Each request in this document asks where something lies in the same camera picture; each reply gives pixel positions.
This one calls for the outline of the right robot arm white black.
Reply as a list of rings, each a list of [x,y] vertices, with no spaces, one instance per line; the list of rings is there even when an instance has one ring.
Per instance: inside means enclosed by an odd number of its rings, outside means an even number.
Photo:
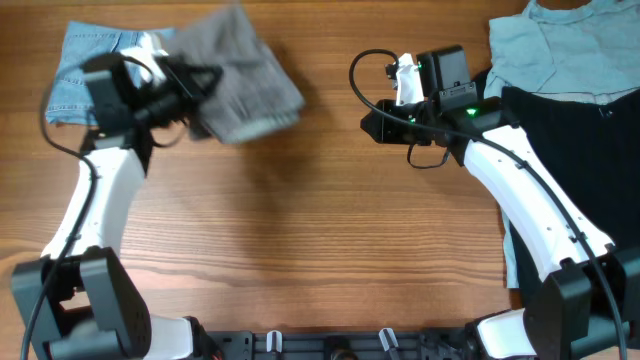
[[[581,359],[639,345],[639,252],[622,249],[570,200],[497,97],[480,99],[464,50],[392,55],[395,97],[361,128],[380,144],[437,145],[492,194],[519,233],[541,286],[521,309],[427,329],[432,359]]]

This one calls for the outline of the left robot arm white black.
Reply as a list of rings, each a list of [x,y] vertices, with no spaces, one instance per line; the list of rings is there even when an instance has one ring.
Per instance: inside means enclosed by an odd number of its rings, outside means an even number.
[[[20,355],[220,359],[222,349],[195,318],[150,314],[119,254],[156,147],[153,130],[192,117],[223,71],[150,52],[103,54],[81,69],[94,126],[75,152],[76,188],[40,258],[18,264],[11,277],[25,324]]]

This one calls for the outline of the grey shorts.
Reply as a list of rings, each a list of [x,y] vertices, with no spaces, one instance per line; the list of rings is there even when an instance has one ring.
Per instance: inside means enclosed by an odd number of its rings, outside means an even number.
[[[164,49],[190,65],[223,70],[214,95],[190,120],[192,139],[240,144],[299,122],[305,99],[243,7],[226,7],[182,29]]]

